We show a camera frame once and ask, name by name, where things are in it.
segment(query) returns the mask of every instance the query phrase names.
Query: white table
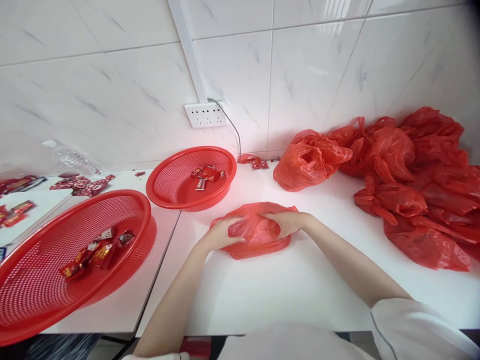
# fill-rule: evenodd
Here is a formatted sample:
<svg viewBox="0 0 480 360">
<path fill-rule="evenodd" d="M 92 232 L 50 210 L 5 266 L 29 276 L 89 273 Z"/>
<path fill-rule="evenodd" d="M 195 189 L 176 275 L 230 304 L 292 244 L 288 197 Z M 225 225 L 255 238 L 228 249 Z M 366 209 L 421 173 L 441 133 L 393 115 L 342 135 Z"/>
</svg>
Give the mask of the white table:
<svg viewBox="0 0 480 360">
<path fill-rule="evenodd" d="M 287 192 L 273 168 L 251 171 L 238 165 L 228 195 L 200 212 L 182 211 L 140 321 L 140 337 L 192 246 L 210 222 L 247 203 L 295 205 L 320 219 L 370 257 L 416 300 L 430 305 L 459 329 L 480 328 L 480 265 L 472 272 L 431 270 L 400 252 L 383 233 L 383 223 L 355 206 L 363 181 L 336 173 L 324 183 Z M 278 322 L 296 322 L 336 332 L 371 330 L 369 309 L 343 282 L 313 241 L 299 232 L 273 254 L 234 260 L 222 251 L 208 257 L 186 335 L 245 334 Z"/>
<path fill-rule="evenodd" d="M 145 194 L 145 184 L 152 170 L 142 171 L 146 174 L 140 177 L 135 177 L 138 171 L 113 172 L 116 178 L 110 181 L 104 192 L 132 189 Z M 31 191 L 47 190 L 59 179 L 51 177 Z M 156 239 L 141 268 L 117 291 L 95 304 L 74 311 L 42 334 L 132 333 L 137 329 L 180 210 L 167 210 L 151 203 L 151 213 L 157 226 Z"/>
</svg>

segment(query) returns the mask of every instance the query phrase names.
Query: hand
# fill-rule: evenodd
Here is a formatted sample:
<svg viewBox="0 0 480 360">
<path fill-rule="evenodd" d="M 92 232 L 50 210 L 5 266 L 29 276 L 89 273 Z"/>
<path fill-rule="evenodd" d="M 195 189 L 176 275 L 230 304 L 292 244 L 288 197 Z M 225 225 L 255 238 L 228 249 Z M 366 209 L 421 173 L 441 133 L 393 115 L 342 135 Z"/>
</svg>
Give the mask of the hand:
<svg viewBox="0 0 480 360">
<path fill-rule="evenodd" d="M 210 252 L 213 250 L 220 250 L 228 245 L 244 242 L 243 237 L 230 237 L 229 227 L 239 221 L 242 221 L 243 217 L 230 217 L 220 220 L 207 231 L 205 235 L 198 241 L 197 245 L 203 250 Z"/>
<path fill-rule="evenodd" d="M 280 225 L 280 234 L 278 239 L 286 238 L 288 235 L 296 233 L 305 226 L 308 217 L 306 212 L 285 211 L 279 213 L 264 212 L 260 214 L 264 218 L 273 220 Z"/>
</svg>

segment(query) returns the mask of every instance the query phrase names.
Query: person's left hand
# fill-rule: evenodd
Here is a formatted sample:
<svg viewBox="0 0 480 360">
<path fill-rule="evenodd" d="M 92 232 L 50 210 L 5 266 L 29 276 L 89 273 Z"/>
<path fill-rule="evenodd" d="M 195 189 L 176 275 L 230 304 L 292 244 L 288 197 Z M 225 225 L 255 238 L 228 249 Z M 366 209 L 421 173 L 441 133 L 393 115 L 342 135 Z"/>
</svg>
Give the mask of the person's left hand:
<svg viewBox="0 0 480 360">
<path fill-rule="evenodd" d="M 207 231 L 205 235 L 198 241 L 197 245 L 207 252 L 213 250 L 220 250 L 228 245 L 244 242 L 243 237 L 230 237 L 229 227 L 239 221 L 242 221 L 243 217 L 230 217 L 220 220 Z"/>
</svg>

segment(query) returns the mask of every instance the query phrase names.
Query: power socket panel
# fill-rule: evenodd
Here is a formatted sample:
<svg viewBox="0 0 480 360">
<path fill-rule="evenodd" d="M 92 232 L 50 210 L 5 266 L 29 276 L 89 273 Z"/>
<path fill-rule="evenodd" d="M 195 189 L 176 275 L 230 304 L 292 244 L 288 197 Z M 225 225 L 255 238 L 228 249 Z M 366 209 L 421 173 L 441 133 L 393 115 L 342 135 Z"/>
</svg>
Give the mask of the power socket panel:
<svg viewBox="0 0 480 360">
<path fill-rule="evenodd" d="M 192 128 L 216 128 L 227 125 L 224 112 L 215 102 L 187 104 L 185 111 Z"/>
</svg>

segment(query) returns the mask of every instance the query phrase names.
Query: red plastic basket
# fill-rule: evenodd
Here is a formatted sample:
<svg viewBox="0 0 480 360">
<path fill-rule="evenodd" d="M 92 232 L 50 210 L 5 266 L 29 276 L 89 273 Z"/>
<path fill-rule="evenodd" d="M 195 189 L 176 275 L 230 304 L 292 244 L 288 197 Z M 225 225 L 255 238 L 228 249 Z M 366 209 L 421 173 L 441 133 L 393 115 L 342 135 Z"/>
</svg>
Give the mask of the red plastic basket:
<svg viewBox="0 0 480 360">
<path fill-rule="evenodd" d="M 207 181 L 204 191 L 195 191 L 199 179 L 192 177 L 192 171 L 205 165 L 225 171 L 226 179 Z M 146 182 L 146 194 L 162 208 L 201 211 L 227 195 L 236 173 L 237 163 L 227 150 L 216 146 L 191 147 L 165 159 L 153 170 Z"/>
<path fill-rule="evenodd" d="M 135 238 L 115 251 L 109 270 L 90 266 L 67 282 L 60 268 L 112 227 L 115 235 L 131 229 Z M 0 346 L 36 335 L 110 295 L 140 268 L 156 234 L 150 202 L 135 190 L 97 195 L 45 224 L 0 264 Z"/>
</svg>

